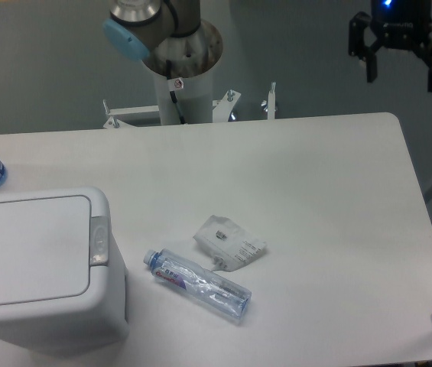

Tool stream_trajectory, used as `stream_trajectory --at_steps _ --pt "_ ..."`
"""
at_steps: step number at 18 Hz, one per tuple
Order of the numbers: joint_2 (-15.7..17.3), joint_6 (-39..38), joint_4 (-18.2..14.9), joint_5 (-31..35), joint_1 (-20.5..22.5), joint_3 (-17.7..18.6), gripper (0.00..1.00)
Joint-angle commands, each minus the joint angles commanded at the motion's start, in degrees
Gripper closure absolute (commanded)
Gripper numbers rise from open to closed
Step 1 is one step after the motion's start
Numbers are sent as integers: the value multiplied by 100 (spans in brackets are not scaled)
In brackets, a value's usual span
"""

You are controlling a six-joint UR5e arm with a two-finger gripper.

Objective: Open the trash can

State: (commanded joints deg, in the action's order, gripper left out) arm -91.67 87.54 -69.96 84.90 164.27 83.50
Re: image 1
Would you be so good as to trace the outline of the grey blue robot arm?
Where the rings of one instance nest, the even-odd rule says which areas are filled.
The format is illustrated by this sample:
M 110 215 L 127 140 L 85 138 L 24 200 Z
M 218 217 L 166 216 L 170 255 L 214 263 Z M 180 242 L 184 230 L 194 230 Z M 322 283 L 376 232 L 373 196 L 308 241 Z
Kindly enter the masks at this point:
M 432 92 L 432 3 L 430 1 L 373 1 L 370 13 L 349 21 L 348 53 L 365 63 L 366 79 L 377 75 L 381 48 L 405 50 L 428 68 Z M 103 23 L 109 42 L 130 60 L 146 60 L 166 40 L 188 38 L 202 27 L 198 1 L 113 1 Z

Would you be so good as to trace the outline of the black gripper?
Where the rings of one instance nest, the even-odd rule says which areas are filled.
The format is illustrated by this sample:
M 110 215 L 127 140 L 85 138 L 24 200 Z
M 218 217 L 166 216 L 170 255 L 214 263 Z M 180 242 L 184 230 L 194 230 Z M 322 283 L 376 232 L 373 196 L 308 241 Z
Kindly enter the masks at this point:
M 366 80 L 378 76 L 375 53 L 381 48 L 410 50 L 427 66 L 427 91 L 432 93 L 431 1 L 371 1 L 372 16 L 359 11 L 349 21 L 348 54 L 365 63 Z M 375 36 L 365 43 L 365 32 Z

